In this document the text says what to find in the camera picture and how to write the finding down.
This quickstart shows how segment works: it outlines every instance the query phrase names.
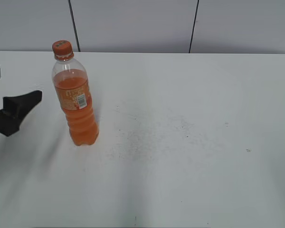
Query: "white table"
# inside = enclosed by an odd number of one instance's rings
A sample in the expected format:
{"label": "white table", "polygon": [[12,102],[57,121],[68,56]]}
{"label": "white table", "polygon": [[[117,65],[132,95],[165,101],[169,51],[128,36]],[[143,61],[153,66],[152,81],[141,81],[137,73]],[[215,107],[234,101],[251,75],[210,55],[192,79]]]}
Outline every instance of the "white table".
{"label": "white table", "polygon": [[100,125],[73,145],[50,52],[0,52],[0,228],[285,228],[285,55],[76,53]]}

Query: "bottle cap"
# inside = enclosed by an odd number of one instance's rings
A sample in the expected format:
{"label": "bottle cap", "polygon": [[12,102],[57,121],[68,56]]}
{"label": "bottle cap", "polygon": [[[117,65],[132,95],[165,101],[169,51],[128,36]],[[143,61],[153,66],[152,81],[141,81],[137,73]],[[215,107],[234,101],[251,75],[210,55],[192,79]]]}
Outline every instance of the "bottle cap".
{"label": "bottle cap", "polygon": [[74,57],[72,45],[67,40],[56,41],[52,48],[57,60],[65,61]]}

